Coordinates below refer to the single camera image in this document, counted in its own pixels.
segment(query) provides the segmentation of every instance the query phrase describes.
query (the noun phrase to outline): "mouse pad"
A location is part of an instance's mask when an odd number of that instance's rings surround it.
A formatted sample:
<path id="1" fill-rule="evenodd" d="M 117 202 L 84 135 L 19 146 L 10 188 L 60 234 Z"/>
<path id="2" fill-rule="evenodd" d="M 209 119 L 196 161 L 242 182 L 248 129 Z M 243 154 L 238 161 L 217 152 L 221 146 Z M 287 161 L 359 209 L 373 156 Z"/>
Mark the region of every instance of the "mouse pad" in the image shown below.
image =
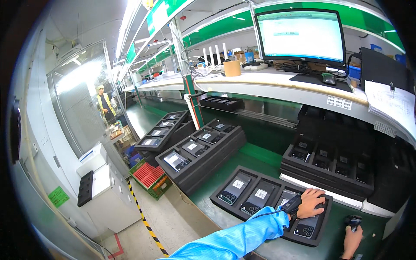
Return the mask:
<path id="1" fill-rule="evenodd" d="M 334 88 L 334 89 L 340 89 L 340 90 L 344 90 L 344 91 L 347 91 L 349 93 L 352 93 L 352 90 L 348 86 L 348 84 L 346 82 L 339 81 L 339 80 L 335 80 L 335 82 L 337 83 L 336 86 L 327 85 L 327 84 L 323 83 L 318 78 L 318 76 L 312 76 L 312 75 L 307 75 L 307 74 L 298 74 L 298 75 L 294 76 L 293 78 L 291 78 L 290 80 L 291 81 L 312 83 L 312 84 L 331 87 L 331 88 Z"/>

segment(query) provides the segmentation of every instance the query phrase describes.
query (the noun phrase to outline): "white tube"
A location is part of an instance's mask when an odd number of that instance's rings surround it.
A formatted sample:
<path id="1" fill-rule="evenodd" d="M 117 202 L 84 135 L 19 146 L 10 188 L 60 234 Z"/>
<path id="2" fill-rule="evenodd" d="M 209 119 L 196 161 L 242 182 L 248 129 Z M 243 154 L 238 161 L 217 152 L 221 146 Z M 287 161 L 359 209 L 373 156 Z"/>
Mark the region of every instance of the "white tube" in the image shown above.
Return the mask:
<path id="1" fill-rule="evenodd" d="M 205 66 L 208 67 L 208 62 L 207 62 L 207 52 L 205 51 L 205 48 L 202 49 L 202 51 L 204 52 L 204 62 L 205 62 Z"/>
<path id="2" fill-rule="evenodd" d="M 215 45 L 215 51 L 217 52 L 217 61 L 218 61 L 218 64 L 221 64 L 220 50 L 218 49 L 218 44 Z"/>
<path id="3" fill-rule="evenodd" d="M 223 42 L 223 49 L 224 49 L 224 60 L 228 59 L 228 52 L 227 48 L 225 47 L 225 42 Z"/>
<path id="4" fill-rule="evenodd" d="M 193 112 L 193 107 L 192 107 L 192 104 L 191 104 L 190 94 L 185 94 L 183 97 L 184 97 L 184 99 L 185 99 L 185 101 L 188 105 L 189 112 L 191 113 L 193 124 L 195 125 L 196 130 L 199 130 L 198 123 L 196 122 L 196 117 L 195 117 L 195 114 Z"/>
<path id="5" fill-rule="evenodd" d="M 209 47 L 209 58 L 211 59 L 211 67 L 213 68 L 215 66 L 214 62 L 214 56 L 212 55 L 212 47 Z"/>

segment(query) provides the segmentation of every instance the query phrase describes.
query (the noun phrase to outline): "monitor screen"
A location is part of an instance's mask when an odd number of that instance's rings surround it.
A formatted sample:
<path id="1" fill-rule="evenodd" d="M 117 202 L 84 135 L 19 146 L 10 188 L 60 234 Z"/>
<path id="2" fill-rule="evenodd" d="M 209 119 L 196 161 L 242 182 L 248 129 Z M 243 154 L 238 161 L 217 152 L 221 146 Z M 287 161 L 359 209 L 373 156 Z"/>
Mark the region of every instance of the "monitor screen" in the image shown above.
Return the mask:
<path id="1" fill-rule="evenodd" d="M 334 11 L 284 10 L 256 15 L 264 59 L 344 62 L 342 27 Z"/>

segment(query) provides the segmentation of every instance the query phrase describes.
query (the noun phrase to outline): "white cabinet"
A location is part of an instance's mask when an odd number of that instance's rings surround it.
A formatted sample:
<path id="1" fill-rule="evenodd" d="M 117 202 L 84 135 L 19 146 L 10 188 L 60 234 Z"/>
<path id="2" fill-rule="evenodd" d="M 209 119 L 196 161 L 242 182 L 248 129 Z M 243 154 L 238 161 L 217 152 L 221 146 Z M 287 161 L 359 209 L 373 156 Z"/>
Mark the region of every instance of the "white cabinet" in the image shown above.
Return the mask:
<path id="1" fill-rule="evenodd" d="M 87 211 L 93 221 L 98 221 L 118 233 L 140 220 L 141 214 L 127 182 L 110 164 L 94 172 L 92 200 L 81 209 Z"/>

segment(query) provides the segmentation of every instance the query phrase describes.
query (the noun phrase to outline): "blue esd smock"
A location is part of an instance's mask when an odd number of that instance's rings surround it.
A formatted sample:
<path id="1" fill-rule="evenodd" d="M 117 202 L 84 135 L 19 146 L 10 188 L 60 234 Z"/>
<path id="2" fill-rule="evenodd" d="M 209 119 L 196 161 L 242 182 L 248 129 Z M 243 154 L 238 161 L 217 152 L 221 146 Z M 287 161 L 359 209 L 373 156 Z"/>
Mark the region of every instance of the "blue esd smock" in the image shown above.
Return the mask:
<path id="1" fill-rule="evenodd" d="M 283 211 L 253 219 L 257 215 L 273 211 L 275 209 L 272 207 L 262 208 L 246 222 L 185 244 L 169 259 L 231 260 L 241 258 L 255 250 L 266 239 L 275 239 L 283 235 L 283 226 L 289 227 L 289 218 Z"/>

